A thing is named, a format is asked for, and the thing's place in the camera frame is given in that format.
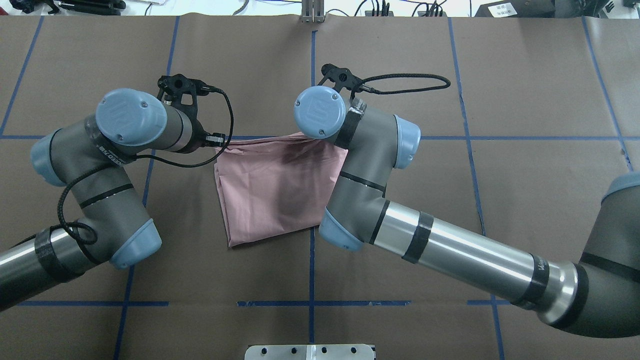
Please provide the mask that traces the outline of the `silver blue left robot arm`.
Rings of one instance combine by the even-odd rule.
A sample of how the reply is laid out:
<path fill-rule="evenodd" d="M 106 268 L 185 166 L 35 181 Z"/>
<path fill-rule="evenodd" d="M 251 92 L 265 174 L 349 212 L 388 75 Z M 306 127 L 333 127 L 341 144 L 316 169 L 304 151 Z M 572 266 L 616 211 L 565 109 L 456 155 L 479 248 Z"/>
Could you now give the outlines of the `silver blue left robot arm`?
<path fill-rule="evenodd" d="M 58 224 L 1 254 L 1 310 L 68 283 L 108 262 L 126 269 L 162 246 L 153 219 L 125 171 L 144 151 L 224 150 L 231 137 L 208 133 L 197 104 L 186 109 L 130 88 L 108 92 L 94 114 L 55 130 L 30 150 L 34 170 L 62 187 Z"/>

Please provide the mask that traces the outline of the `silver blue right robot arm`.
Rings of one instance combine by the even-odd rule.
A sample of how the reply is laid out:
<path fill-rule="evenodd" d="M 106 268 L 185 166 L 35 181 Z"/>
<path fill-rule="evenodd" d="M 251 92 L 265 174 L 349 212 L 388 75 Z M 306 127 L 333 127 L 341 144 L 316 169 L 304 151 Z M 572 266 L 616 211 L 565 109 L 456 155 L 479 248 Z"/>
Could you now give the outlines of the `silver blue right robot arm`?
<path fill-rule="evenodd" d="M 639 335 L 639 173 L 616 177 L 602 196 L 589 238 L 576 262 L 553 261 L 488 237 L 484 223 L 481 180 L 492 180 L 496 200 L 510 205 L 532 199 L 535 214 L 524 219 L 519 236 L 545 237 L 553 225 L 572 215 L 554 214 L 543 205 L 544 191 L 526 189 L 509 180 L 499 160 L 522 160 L 512 175 L 531 175 L 538 183 L 551 182 L 553 161 L 542 169 L 535 156 L 598 155 L 612 148 L 603 140 L 482 140 L 480 157 L 487 168 L 468 160 L 477 210 L 478 231 L 414 209 L 387 198 L 394 169 L 407 168 L 422 139 L 418 125 L 396 114 L 375 109 L 359 98 L 344 100 L 324 86 L 302 91 L 294 118 L 303 134 L 339 150 L 346 158 L 323 210 L 318 231 L 329 243 L 349 251 L 371 244 L 499 297 L 511 305 L 535 312 L 540 321 L 557 330 L 591 338 L 627 338 Z"/>

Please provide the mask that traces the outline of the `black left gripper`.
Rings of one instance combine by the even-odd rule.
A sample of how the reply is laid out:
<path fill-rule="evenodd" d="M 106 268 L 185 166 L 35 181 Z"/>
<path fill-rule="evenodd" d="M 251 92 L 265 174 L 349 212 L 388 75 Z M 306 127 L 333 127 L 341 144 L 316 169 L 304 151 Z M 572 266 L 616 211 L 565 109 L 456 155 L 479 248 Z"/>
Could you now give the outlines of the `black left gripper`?
<path fill-rule="evenodd" d="M 182 135 L 180 137 L 181 154 L 189 154 L 199 148 L 222 147 L 225 141 L 226 135 L 224 133 L 206 132 L 197 119 L 188 117 L 187 120 L 183 120 Z"/>

